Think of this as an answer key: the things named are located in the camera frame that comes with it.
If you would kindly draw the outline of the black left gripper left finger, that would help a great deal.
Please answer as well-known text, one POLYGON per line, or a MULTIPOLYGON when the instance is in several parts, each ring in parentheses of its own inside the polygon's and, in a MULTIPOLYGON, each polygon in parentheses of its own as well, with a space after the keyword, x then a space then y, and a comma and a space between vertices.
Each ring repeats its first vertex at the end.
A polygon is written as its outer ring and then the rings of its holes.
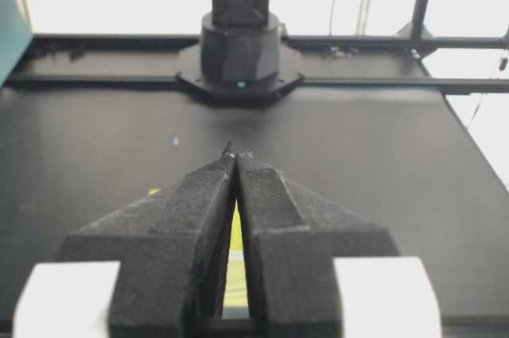
POLYGON ((68 234, 58 262, 119 261, 112 337, 188 337, 223 312, 235 155, 68 234))

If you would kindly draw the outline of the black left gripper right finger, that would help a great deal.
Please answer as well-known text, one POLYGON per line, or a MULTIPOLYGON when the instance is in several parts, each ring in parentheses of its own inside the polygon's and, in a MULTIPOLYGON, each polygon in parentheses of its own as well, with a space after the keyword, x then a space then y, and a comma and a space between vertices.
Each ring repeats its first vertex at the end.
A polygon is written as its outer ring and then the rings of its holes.
POLYGON ((397 255, 389 230, 248 153, 236 171, 251 317, 267 337, 340 336, 332 261, 397 255))

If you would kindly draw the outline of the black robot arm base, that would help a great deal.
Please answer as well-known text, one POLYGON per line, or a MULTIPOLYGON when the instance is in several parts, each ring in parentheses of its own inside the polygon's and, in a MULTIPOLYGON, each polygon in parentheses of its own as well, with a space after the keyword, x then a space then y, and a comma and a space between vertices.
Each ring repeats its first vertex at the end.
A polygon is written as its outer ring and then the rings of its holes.
POLYGON ((282 40, 270 0, 212 0, 197 45, 178 53, 177 77, 212 98, 273 99, 303 80, 301 53, 282 40))

